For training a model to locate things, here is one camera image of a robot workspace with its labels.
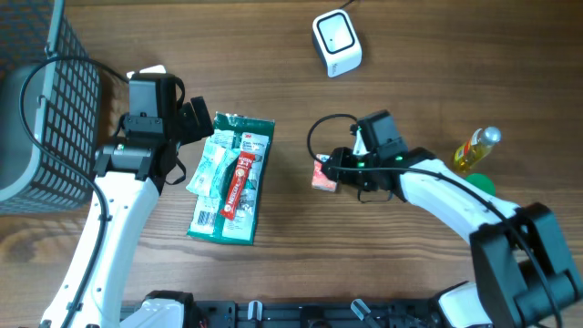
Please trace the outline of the orange Kleenex tissue pack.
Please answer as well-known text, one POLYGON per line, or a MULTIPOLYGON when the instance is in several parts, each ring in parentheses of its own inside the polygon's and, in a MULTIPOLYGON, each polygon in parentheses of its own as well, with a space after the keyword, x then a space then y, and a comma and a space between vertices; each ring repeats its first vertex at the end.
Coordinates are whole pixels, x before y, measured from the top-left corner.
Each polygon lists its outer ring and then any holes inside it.
POLYGON ((337 190, 337 183, 328 179, 322 172, 322 163, 327 161, 330 156, 324 154, 317 154, 317 160, 313 162, 312 187, 316 190, 324 190, 335 192, 337 190))

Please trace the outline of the red Nescafe sachet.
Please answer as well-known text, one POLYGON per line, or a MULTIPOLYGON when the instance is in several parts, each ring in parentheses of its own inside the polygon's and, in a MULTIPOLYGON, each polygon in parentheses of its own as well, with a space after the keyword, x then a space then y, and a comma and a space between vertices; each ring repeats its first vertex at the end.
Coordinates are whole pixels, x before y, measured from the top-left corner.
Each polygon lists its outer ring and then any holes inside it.
POLYGON ((233 172, 229 192, 225 200, 224 207, 220 211, 220 214, 228 220, 234 220, 235 218, 240 195, 244 189, 254 160, 255 155, 246 151, 242 151, 238 156, 238 161, 233 172))

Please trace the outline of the yellow Vim dish soap bottle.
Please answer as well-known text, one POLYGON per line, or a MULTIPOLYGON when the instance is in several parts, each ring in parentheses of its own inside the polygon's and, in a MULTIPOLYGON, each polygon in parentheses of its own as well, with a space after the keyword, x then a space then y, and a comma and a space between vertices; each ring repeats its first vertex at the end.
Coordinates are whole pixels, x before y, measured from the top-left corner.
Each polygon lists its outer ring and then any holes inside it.
POLYGON ((452 156, 452 167, 457 173, 468 172, 500 142, 502 133, 497 127, 479 128, 452 156))

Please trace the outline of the green lid jar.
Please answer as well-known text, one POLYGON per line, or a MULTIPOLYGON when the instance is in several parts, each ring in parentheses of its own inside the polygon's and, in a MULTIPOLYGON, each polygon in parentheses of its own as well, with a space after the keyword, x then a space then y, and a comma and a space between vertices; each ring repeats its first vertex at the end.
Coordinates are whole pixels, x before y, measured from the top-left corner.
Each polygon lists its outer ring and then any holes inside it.
POLYGON ((494 182, 484 174, 473 173, 466 176, 465 180, 491 196, 496 195, 496 186, 494 182))

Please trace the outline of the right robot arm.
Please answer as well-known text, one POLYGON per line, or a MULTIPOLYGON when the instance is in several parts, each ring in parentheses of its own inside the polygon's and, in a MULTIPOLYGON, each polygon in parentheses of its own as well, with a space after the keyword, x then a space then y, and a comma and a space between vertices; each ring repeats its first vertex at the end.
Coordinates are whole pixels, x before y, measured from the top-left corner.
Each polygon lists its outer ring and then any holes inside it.
POLYGON ((582 299, 582 277, 555 214, 489 195, 424 148, 410 150, 386 111, 356 118, 353 148, 316 157, 327 179, 385 190, 433 214, 471 249, 475 279, 432 300, 438 327, 531 327, 582 299))

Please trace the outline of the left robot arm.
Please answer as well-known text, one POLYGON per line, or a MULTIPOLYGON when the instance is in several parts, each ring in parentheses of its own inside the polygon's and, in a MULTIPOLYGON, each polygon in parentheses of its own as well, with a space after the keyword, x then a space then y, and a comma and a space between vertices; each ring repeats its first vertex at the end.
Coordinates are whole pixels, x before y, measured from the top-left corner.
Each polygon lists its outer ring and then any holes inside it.
POLYGON ((128 86, 129 112, 97 151, 93 205, 43 327, 196 327, 202 319, 191 293, 173 291, 151 292, 121 316, 140 234, 168 174, 184 166, 179 148, 213 133, 204 99, 186 101, 178 77, 136 73, 128 86))

